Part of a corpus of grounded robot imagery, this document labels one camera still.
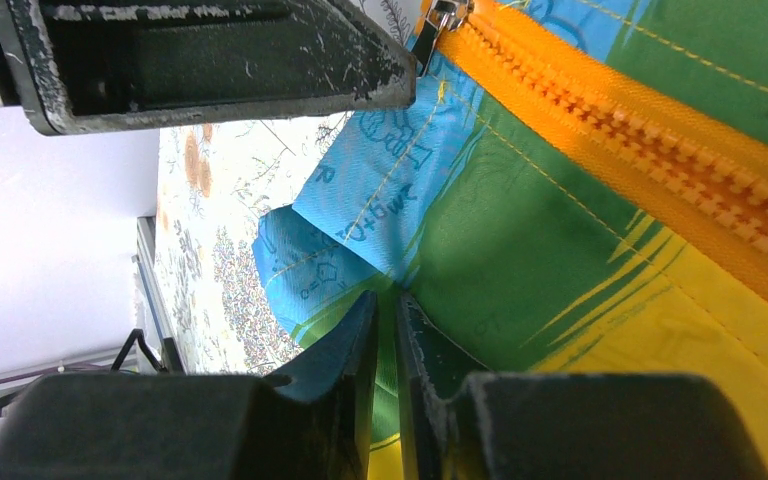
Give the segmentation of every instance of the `orange zipper tape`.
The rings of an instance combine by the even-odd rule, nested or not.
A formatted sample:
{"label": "orange zipper tape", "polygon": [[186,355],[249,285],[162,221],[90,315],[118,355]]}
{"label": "orange zipper tape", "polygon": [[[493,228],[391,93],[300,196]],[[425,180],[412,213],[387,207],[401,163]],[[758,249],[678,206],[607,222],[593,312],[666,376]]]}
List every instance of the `orange zipper tape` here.
{"label": "orange zipper tape", "polygon": [[438,49],[571,160],[768,301],[768,147],[477,0]]}

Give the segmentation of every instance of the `fabric bag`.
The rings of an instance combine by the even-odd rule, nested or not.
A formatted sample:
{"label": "fabric bag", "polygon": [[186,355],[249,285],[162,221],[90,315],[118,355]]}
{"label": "fabric bag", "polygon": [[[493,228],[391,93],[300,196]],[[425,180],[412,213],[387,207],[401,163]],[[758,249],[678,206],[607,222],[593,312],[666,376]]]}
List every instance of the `fabric bag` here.
{"label": "fabric bag", "polygon": [[370,478],[402,288],[494,369],[703,375],[768,466],[768,3],[476,0],[437,47],[253,246],[303,347],[379,292]]}

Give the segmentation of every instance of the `yellow stitching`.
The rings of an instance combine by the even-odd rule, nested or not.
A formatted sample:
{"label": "yellow stitching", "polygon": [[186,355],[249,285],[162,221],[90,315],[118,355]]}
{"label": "yellow stitching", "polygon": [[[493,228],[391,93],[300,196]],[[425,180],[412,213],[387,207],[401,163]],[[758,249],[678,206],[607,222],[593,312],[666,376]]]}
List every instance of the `yellow stitching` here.
{"label": "yellow stitching", "polygon": [[419,131],[416,133],[416,136],[413,137],[413,140],[411,140],[411,143],[408,144],[407,148],[405,149],[404,153],[402,153],[401,156],[396,160],[396,163],[393,164],[393,168],[390,169],[389,172],[387,172],[387,175],[384,176],[384,178],[381,180],[381,183],[378,185],[378,188],[375,190],[375,193],[372,194],[372,196],[369,197],[369,200],[367,200],[366,205],[363,206],[362,209],[360,209],[360,213],[358,213],[358,217],[355,219],[354,222],[352,222],[352,227],[346,232],[346,237],[343,238],[343,245],[349,242],[349,237],[352,235],[352,232],[355,231],[355,228],[357,228],[358,223],[360,222],[360,217],[363,216],[364,213],[366,213],[366,209],[369,208],[370,205],[372,205],[372,201],[375,199],[376,196],[378,196],[378,193],[381,191],[382,188],[384,188],[384,185],[387,184],[387,180],[390,180],[390,176],[393,175],[393,172],[396,171],[396,169],[399,167],[399,164],[402,163],[402,160],[404,160],[408,153],[410,153],[411,149],[414,145],[416,145],[416,142],[419,141],[419,137],[422,136],[422,133],[425,131],[425,129],[428,127],[428,125],[431,124],[431,119],[434,118],[434,114],[437,112],[437,107],[440,106],[441,103],[443,103],[443,97],[446,95],[446,81],[437,79],[440,82],[440,87],[437,88],[437,103],[434,104],[434,108],[431,109],[431,113],[428,115],[428,120],[425,121],[425,124],[422,125],[422,127],[419,129]]}
{"label": "yellow stitching", "polygon": [[637,250],[637,248],[635,248],[635,247],[634,247],[634,246],[633,246],[631,243],[629,243],[629,242],[628,242],[626,239],[624,239],[622,236],[620,236],[620,234],[619,234],[619,233],[617,233],[617,232],[616,232],[616,231],[615,231],[613,228],[611,228],[611,226],[610,226],[610,225],[608,225],[607,223],[605,223],[605,221],[604,221],[604,220],[602,220],[601,218],[599,218],[599,217],[596,215],[596,213],[594,213],[592,210],[590,210],[589,208],[587,208],[587,205],[585,205],[584,203],[582,203],[582,202],[581,202],[581,200],[579,200],[579,199],[578,199],[578,198],[577,198],[575,195],[573,195],[573,194],[572,194],[572,192],[570,192],[569,190],[567,190],[566,188],[564,188],[564,187],[563,187],[561,184],[559,184],[557,181],[555,181],[555,179],[554,179],[554,178],[552,178],[552,177],[549,175],[549,173],[548,173],[548,172],[546,172],[546,171],[544,171],[542,168],[540,168],[540,166],[539,166],[539,165],[537,165],[536,163],[534,163],[534,161],[533,161],[533,160],[531,160],[531,159],[530,159],[528,156],[526,156],[524,152],[522,152],[520,149],[518,149],[517,147],[515,147],[515,146],[514,146],[514,145],[513,145],[513,144],[512,144],[512,143],[511,143],[511,142],[510,142],[510,141],[509,141],[507,138],[505,138],[504,136],[502,136],[502,134],[500,134],[498,131],[496,131],[496,129],[495,129],[495,128],[493,128],[493,126],[492,126],[492,125],[490,125],[490,123],[489,123],[487,120],[485,120],[484,118],[482,118],[482,117],[481,117],[481,115],[479,115],[479,114],[478,114],[478,112],[477,112],[477,111],[475,111],[475,109],[474,109],[474,108],[472,108],[472,105],[470,105],[469,103],[467,103],[467,101],[466,101],[466,100],[464,100],[463,98],[461,98],[461,96],[460,96],[460,95],[458,95],[457,93],[455,93],[455,91],[451,91],[451,94],[452,94],[452,96],[453,96],[454,98],[456,98],[456,99],[457,99],[459,102],[461,102],[461,103],[462,103],[462,104],[463,104],[463,105],[464,105],[464,106],[465,106],[467,109],[469,109],[469,111],[470,111],[470,112],[472,112],[472,114],[473,114],[473,115],[475,115],[475,118],[476,118],[478,121],[480,121],[481,123],[483,123],[483,124],[484,124],[484,125],[487,127],[487,129],[488,129],[488,130],[490,130],[491,132],[493,132],[493,135],[496,135],[496,136],[497,136],[497,137],[498,137],[498,138],[499,138],[499,139],[500,139],[500,140],[501,140],[501,141],[502,141],[502,142],[503,142],[505,145],[507,145],[507,146],[508,146],[508,147],[509,147],[511,150],[513,150],[513,151],[515,151],[517,154],[519,154],[519,156],[520,156],[520,157],[522,157],[522,159],[523,159],[523,160],[525,160],[526,162],[528,162],[528,163],[529,163],[529,165],[531,165],[532,167],[534,167],[534,169],[535,169],[535,170],[537,170],[537,172],[538,172],[538,173],[540,173],[540,175],[542,175],[543,177],[545,177],[545,178],[546,178],[546,180],[548,180],[548,181],[549,181],[549,182],[551,182],[553,185],[555,185],[556,187],[558,187],[558,189],[559,189],[559,190],[561,190],[561,191],[562,191],[562,192],[563,192],[563,193],[564,193],[564,194],[565,194],[567,197],[569,197],[569,198],[570,198],[570,200],[572,200],[573,202],[575,202],[575,204],[576,204],[576,205],[578,205],[578,206],[579,206],[579,207],[581,207],[581,208],[582,208],[582,209],[583,209],[585,212],[587,212],[587,214],[588,214],[588,215],[590,215],[591,217],[593,217],[593,219],[594,219],[594,220],[596,220],[596,221],[597,221],[597,222],[598,222],[600,225],[602,225],[602,226],[605,228],[605,230],[607,230],[607,231],[608,231],[608,232],[609,232],[611,235],[613,235],[613,236],[614,236],[614,238],[616,238],[617,240],[619,240],[621,243],[624,243],[626,246],[628,246],[629,250],[631,250],[631,251],[632,251],[632,252],[634,252],[634,253],[635,253],[637,256],[639,256],[639,257],[640,257],[640,258],[641,258],[641,259],[642,259],[644,262],[648,263],[648,264],[649,264],[649,266],[651,266],[652,268],[656,269],[656,270],[657,270],[657,271],[658,271],[658,272],[659,272],[661,275],[663,275],[663,276],[664,276],[664,278],[665,278],[665,279],[666,279],[668,282],[670,282],[670,283],[671,283],[671,284],[672,284],[674,287],[676,287],[676,289],[678,289],[678,291],[680,291],[680,292],[681,292],[681,293],[682,293],[684,296],[686,296],[686,297],[687,297],[687,298],[688,298],[690,301],[692,301],[693,303],[695,303],[697,307],[699,307],[699,308],[701,308],[703,311],[705,311],[705,313],[707,313],[707,314],[708,314],[708,315],[709,315],[709,316],[710,316],[710,317],[711,317],[711,318],[712,318],[712,319],[713,319],[715,322],[717,322],[717,323],[718,323],[718,324],[719,324],[721,327],[723,327],[723,330],[725,330],[725,332],[726,332],[726,333],[728,333],[728,334],[729,334],[729,335],[730,335],[732,338],[734,338],[734,339],[737,341],[737,343],[739,343],[739,344],[740,344],[740,345],[741,345],[741,346],[742,346],[744,349],[746,349],[746,351],[747,351],[747,352],[749,352],[749,353],[751,353],[752,355],[754,355],[754,356],[755,356],[755,357],[758,359],[758,361],[759,361],[759,362],[760,362],[762,365],[764,365],[765,367],[767,367],[767,368],[768,368],[768,362],[764,361],[764,358],[763,358],[763,357],[761,357],[761,355],[759,355],[757,352],[755,352],[754,350],[752,350],[751,348],[749,348],[749,346],[748,346],[746,343],[744,343],[744,341],[743,341],[742,339],[740,339],[740,337],[738,337],[738,336],[737,336],[737,335],[735,335],[735,334],[734,334],[734,333],[733,333],[731,330],[729,330],[729,328],[728,328],[728,327],[726,327],[726,325],[725,325],[723,322],[721,322],[721,321],[720,321],[720,320],[719,320],[719,319],[718,319],[718,318],[717,318],[717,317],[716,317],[716,316],[715,316],[715,315],[714,315],[714,314],[713,314],[713,313],[712,313],[710,310],[708,310],[707,308],[703,307],[703,306],[702,306],[702,305],[699,303],[699,300],[697,300],[697,299],[696,299],[696,297],[694,297],[693,295],[691,295],[690,293],[688,293],[688,292],[687,292],[687,290],[685,290],[685,289],[684,289],[684,287],[682,287],[681,285],[679,285],[679,284],[678,284],[678,282],[676,282],[675,280],[673,280],[673,278],[672,278],[672,277],[670,277],[670,275],[666,273],[666,270],[660,270],[660,269],[658,269],[658,267],[656,267],[656,266],[655,266],[655,265],[652,263],[652,260],[650,260],[648,257],[646,257],[645,255],[643,255],[642,253],[640,253],[640,251],[639,251],[639,250]]}
{"label": "yellow stitching", "polygon": [[603,7],[602,5],[599,5],[597,3],[593,3],[590,0],[575,0],[575,1],[577,1],[579,3],[582,3],[584,5],[587,5],[588,7],[593,8],[594,10],[598,10],[598,11],[604,13],[605,15],[608,15],[609,17],[612,17],[615,20],[618,20],[618,21],[628,25],[629,27],[637,30],[638,32],[643,33],[644,35],[646,35],[648,37],[651,37],[651,38],[657,40],[658,42],[660,42],[660,43],[662,43],[664,45],[669,46],[673,50],[675,50],[677,52],[680,52],[680,53],[683,53],[686,57],[698,61],[699,63],[701,63],[702,65],[705,65],[706,67],[711,67],[711,68],[715,69],[716,71],[718,71],[718,72],[720,72],[722,74],[728,75],[729,77],[731,77],[731,78],[733,78],[733,79],[735,79],[735,80],[737,80],[737,81],[739,81],[741,83],[744,83],[744,84],[746,84],[746,85],[748,85],[748,86],[750,86],[752,88],[758,89],[758,90],[768,94],[768,87],[765,87],[763,85],[759,85],[754,80],[750,80],[750,79],[744,77],[743,75],[740,75],[738,73],[734,73],[734,72],[732,72],[731,70],[728,70],[725,67],[721,67],[721,66],[715,64],[714,62],[712,62],[712,61],[710,61],[710,60],[708,60],[708,59],[706,59],[704,57],[701,57],[700,55],[698,55],[696,53],[690,52],[686,48],[682,47],[681,45],[678,45],[675,42],[672,42],[671,40],[668,40],[668,39],[658,35],[657,33],[653,32],[651,30],[647,30],[644,27],[641,27],[639,25],[636,25],[636,24],[630,22],[625,17],[623,17],[622,15],[618,14],[617,12],[614,12],[613,10],[608,10],[607,8]]}
{"label": "yellow stitching", "polygon": [[313,253],[311,253],[310,255],[308,255],[308,256],[306,256],[306,257],[302,258],[301,260],[299,260],[299,261],[298,261],[298,262],[296,262],[296,263],[293,263],[293,264],[291,264],[291,265],[287,265],[286,267],[282,268],[281,270],[278,270],[278,271],[277,271],[277,272],[275,272],[275,273],[274,273],[274,274],[273,274],[271,277],[269,277],[269,280],[267,280],[265,284],[263,284],[263,289],[264,289],[264,290],[266,290],[266,287],[268,287],[268,286],[269,286],[269,284],[270,284],[270,283],[272,283],[272,280],[275,280],[276,278],[278,278],[279,276],[281,276],[281,275],[282,275],[284,272],[286,272],[287,270],[291,270],[291,269],[293,269],[293,268],[296,268],[296,267],[298,267],[299,265],[301,265],[302,263],[304,263],[304,262],[306,262],[306,261],[310,260],[311,258],[313,258],[313,257],[315,257],[315,256],[317,256],[317,255],[322,255],[323,253],[327,252],[328,250],[331,250],[332,248],[337,248],[337,247],[339,247],[339,246],[340,246],[340,245],[337,245],[337,244],[334,244],[334,245],[329,245],[329,246],[327,246],[327,247],[323,248],[322,250],[319,250],[319,251],[316,251],[316,252],[313,252]]}

